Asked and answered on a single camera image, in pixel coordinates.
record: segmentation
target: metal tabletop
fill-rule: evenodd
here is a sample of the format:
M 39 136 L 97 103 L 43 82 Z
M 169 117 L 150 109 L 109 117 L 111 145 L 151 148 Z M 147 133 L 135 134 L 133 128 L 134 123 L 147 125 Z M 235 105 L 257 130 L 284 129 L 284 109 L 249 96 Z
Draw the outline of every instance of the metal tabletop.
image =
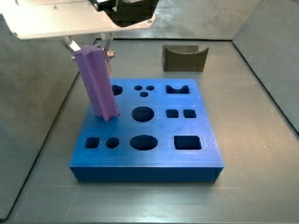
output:
M 163 72 L 163 45 L 210 47 L 203 73 Z M 113 77 L 194 78 L 226 168 L 215 184 L 79 183 L 69 167 L 90 100 L 77 79 L 7 223 L 299 221 L 299 143 L 231 42 L 115 41 Z

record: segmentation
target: arch-shaped hole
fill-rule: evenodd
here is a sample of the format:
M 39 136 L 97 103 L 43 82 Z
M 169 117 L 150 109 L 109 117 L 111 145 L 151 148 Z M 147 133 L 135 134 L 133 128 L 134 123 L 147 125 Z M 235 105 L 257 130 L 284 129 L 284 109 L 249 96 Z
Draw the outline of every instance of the arch-shaped hole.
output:
M 107 147 L 110 149 L 115 149 L 117 147 L 119 146 L 119 139 L 117 137 L 111 137 L 109 140 L 107 140 Z
M 123 88 L 119 85 L 113 85 L 113 91 L 114 91 L 114 95 L 123 94 Z
M 135 136 L 130 141 L 131 146 L 139 151 L 150 151 L 158 145 L 158 140 L 154 136 Z
M 146 123 L 146 122 L 150 122 L 154 119 L 155 112 L 149 107 L 139 107 L 139 108 L 135 108 L 134 109 L 134 111 L 133 111 L 133 117 L 134 117 L 134 119 L 138 122 Z
M 190 93 L 190 87 L 183 86 L 182 88 L 177 89 L 171 86 L 166 86 L 166 93 L 169 95 L 187 95 Z

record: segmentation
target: blue block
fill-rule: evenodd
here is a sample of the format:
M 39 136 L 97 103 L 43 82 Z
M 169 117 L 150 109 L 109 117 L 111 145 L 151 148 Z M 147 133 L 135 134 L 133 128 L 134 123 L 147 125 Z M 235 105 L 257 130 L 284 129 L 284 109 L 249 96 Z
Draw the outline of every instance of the blue block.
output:
M 221 150 L 195 80 L 113 79 L 119 117 L 89 109 L 70 168 L 78 181 L 215 182 Z

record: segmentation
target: purple block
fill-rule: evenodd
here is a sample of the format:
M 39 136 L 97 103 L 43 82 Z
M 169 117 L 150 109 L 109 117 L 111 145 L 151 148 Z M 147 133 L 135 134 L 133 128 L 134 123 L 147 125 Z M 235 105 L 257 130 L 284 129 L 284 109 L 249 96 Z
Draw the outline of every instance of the purple block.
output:
M 111 117 L 119 116 L 119 113 L 101 45 L 85 45 L 82 50 L 75 52 L 75 59 L 95 115 L 103 116 L 109 121 Z

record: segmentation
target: arch-shaped block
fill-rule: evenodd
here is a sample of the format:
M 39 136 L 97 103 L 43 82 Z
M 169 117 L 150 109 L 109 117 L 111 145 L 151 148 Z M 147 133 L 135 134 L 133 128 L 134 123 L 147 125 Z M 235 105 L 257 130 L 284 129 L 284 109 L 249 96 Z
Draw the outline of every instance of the arch-shaped block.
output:
M 197 45 L 163 46 L 163 70 L 166 72 L 203 72 L 210 48 L 199 51 Z

